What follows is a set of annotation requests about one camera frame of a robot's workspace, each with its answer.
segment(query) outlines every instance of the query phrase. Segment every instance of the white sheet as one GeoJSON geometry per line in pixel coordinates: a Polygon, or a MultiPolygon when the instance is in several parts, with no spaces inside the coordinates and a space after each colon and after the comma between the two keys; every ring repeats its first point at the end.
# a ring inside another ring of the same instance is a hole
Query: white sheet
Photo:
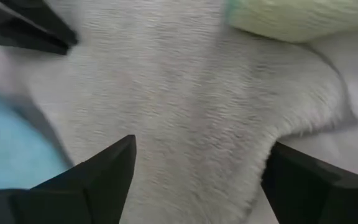
{"type": "MultiPolygon", "coordinates": [[[[344,77],[358,117],[358,30],[313,42],[344,77]]],[[[358,125],[345,131],[283,141],[288,146],[358,174],[358,125]]]]}

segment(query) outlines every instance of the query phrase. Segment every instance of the white fur rug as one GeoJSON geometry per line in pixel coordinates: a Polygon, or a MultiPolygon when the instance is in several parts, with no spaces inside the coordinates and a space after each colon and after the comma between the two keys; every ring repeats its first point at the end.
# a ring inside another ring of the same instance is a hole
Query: white fur rug
{"type": "Polygon", "coordinates": [[[349,111],[331,67],[226,27],[222,0],[49,2],[81,44],[16,72],[75,162],[137,136],[123,223],[245,223],[273,143],[349,111]]]}

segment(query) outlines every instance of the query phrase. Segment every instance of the black plastic part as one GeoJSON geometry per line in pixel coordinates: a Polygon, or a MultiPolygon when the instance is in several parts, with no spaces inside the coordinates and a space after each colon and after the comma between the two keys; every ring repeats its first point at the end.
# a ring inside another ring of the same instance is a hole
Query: black plastic part
{"type": "Polygon", "coordinates": [[[43,0],[0,0],[0,3],[45,29],[68,45],[76,45],[78,39],[43,0]]]}
{"type": "Polygon", "coordinates": [[[0,224],[115,224],[132,181],[135,136],[30,190],[0,190],[0,224]]]}
{"type": "Polygon", "coordinates": [[[66,55],[69,46],[0,8],[0,45],[66,55]]]}
{"type": "Polygon", "coordinates": [[[262,188],[280,224],[358,224],[358,175],[277,143],[262,188]]]}

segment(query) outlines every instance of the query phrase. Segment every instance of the blue towel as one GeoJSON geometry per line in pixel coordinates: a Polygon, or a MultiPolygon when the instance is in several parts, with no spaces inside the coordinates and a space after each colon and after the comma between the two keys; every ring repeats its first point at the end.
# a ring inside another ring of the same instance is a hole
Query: blue towel
{"type": "Polygon", "coordinates": [[[69,168],[64,155],[0,97],[0,189],[29,189],[69,168]]]}

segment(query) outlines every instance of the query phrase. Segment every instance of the pale yellow fabric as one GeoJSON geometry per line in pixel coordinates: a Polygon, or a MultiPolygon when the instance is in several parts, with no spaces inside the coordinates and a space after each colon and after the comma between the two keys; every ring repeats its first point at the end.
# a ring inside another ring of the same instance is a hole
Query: pale yellow fabric
{"type": "Polygon", "coordinates": [[[230,0],[230,25],[288,42],[358,28],[358,0],[230,0]]]}

